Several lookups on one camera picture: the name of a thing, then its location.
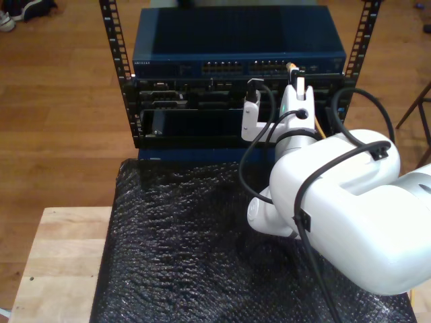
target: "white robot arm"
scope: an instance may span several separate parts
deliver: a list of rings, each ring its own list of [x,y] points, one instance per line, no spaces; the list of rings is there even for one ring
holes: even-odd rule
[[[304,109],[308,118],[291,115],[277,125],[270,138],[277,143],[276,163],[261,192],[273,205],[255,197],[247,211],[253,229],[297,239],[294,205],[300,187],[322,166],[356,148],[342,133],[320,141],[306,135],[314,134],[314,98],[312,88],[304,91],[298,79],[287,86],[280,114]],[[259,100],[246,100],[245,140],[263,128],[258,113]],[[286,136],[294,131],[300,135]],[[365,144],[389,141],[370,130],[351,134]],[[361,288],[394,295],[431,278],[431,165],[399,178],[396,146],[392,143],[386,153],[374,160],[365,151],[327,170],[306,189],[300,208],[314,249]]]

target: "black bubble wrap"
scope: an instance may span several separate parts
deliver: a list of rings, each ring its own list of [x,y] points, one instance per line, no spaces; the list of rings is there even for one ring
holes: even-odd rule
[[[257,189],[262,168],[246,168]],[[90,321],[331,322],[302,242],[253,231],[250,199],[237,164],[125,161]],[[370,294],[318,257],[343,322],[416,322],[407,294]]]

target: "shoe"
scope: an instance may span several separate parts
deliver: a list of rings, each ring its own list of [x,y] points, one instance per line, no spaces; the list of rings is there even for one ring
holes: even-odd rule
[[[0,32],[10,32],[15,28],[15,22],[7,13],[0,11]]]
[[[4,0],[3,10],[16,22],[48,15],[51,8],[57,7],[53,0]]]

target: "wooden table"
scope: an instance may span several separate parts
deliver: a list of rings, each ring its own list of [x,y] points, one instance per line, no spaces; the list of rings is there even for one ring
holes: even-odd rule
[[[44,210],[9,323],[89,321],[110,212]]]

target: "cable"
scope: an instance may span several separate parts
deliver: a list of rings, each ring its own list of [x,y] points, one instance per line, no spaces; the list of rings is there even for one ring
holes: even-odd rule
[[[293,136],[305,136],[305,137],[310,137],[313,138],[315,141],[319,141],[321,138],[317,135],[317,133],[311,133],[308,130],[305,129],[296,129],[296,130],[291,130],[288,131],[286,133],[282,133],[280,135],[280,137],[277,138],[277,141],[275,142],[275,145],[277,145],[280,141],[282,141],[283,139],[289,138],[289,137],[293,137]]]
[[[287,111],[286,113],[282,114],[277,121],[274,123],[274,125],[271,127],[271,130],[268,133],[267,139],[265,140],[265,146],[263,146],[263,155],[267,159],[267,151],[269,146],[269,141],[271,140],[272,135],[274,134],[275,128],[277,128],[278,124],[283,121],[287,116],[291,116],[292,114],[295,114],[297,118],[299,119],[307,119],[307,113],[305,110],[291,110]]]
[[[245,161],[247,160],[247,157],[250,155],[250,153],[253,150],[253,148],[255,147],[255,145],[259,142],[260,138],[262,138],[263,135],[267,132],[269,126],[271,126],[271,123],[274,121],[274,118],[275,118],[275,99],[274,99],[274,95],[273,95],[272,91],[265,84],[262,84],[261,86],[268,93],[269,101],[271,102],[271,114],[269,116],[267,124],[263,127],[262,131],[256,136],[255,140],[253,140],[251,142],[250,146],[247,148],[247,150],[245,151],[244,155],[242,156],[240,164],[239,164],[239,167],[238,167],[238,173],[239,173],[239,176],[240,176],[240,183],[245,188],[245,190],[247,190],[254,197],[257,197],[259,200],[262,200],[263,202],[266,202],[266,203],[269,203],[269,204],[273,204],[271,199],[267,198],[266,196],[263,196],[263,195],[259,194],[255,190],[253,190],[245,182],[244,176],[242,175],[244,164],[245,164]]]
[[[310,258],[310,262],[312,265],[312,269],[316,275],[317,282],[321,288],[323,298],[325,299],[325,302],[329,308],[329,311],[331,312],[332,318],[336,323],[341,322],[341,318],[339,317],[339,314],[337,312],[337,309],[335,307],[335,304],[332,300],[331,295],[329,294],[328,288],[320,274],[319,266],[317,264],[316,258],[314,257],[312,246],[310,244],[310,240],[308,240],[308,236],[306,234],[303,222],[302,222],[302,214],[301,214],[301,204],[302,199],[304,198],[305,192],[307,191],[308,187],[323,173],[330,170],[332,167],[340,164],[341,162],[344,162],[345,160],[359,154],[363,153],[365,151],[370,151],[376,148],[382,148],[386,147],[389,148],[391,146],[391,143],[388,141],[376,141],[374,143],[368,143],[363,144],[351,151],[348,151],[347,153],[344,153],[343,155],[340,155],[339,157],[331,160],[329,163],[325,164],[324,166],[320,167],[318,170],[316,170],[314,173],[312,173],[300,186],[298,193],[296,193],[295,202],[294,202],[294,221],[296,226],[298,227],[298,233],[301,237],[302,243],[304,244],[306,253],[308,254],[308,257]]]
[[[317,131],[319,132],[319,134],[322,137],[322,139],[326,139],[326,135],[323,132],[322,127],[321,127],[319,121],[317,120],[316,116],[314,116],[314,123],[316,124]]]
[[[385,110],[385,108],[383,107],[383,105],[380,103],[379,100],[377,100],[377,98],[375,96],[373,96],[372,94],[368,93],[367,91],[363,90],[363,89],[357,89],[355,87],[344,87],[342,89],[339,89],[337,92],[335,92],[334,96],[332,97],[332,101],[331,101],[331,108],[332,108],[332,113],[334,115],[334,121],[335,124],[338,128],[338,130],[343,133],[345,135],[345,137],[351,142],[353,143],[355,146],[361,146],[364,145],[363,142],[361,142],[360,140],[358,140],[356,137],[354,137],[344,126],[344,124],[342,123],[341,119],[338,116],[338,102],[340,97],[343,94],[346,93],[357,93],[360,94],[362,96],[364,96],[365,98],[369,99],[380,111],[380,113],[383,115],[383,118],[385,118],[385,122],[386,125],[388,127],[388,132],[389,132],[389,138],[390,140],[395,143],[395,132],[393,130],[392,127],[392,123],[391,123],[391,119],[389,118],[388,112]]]

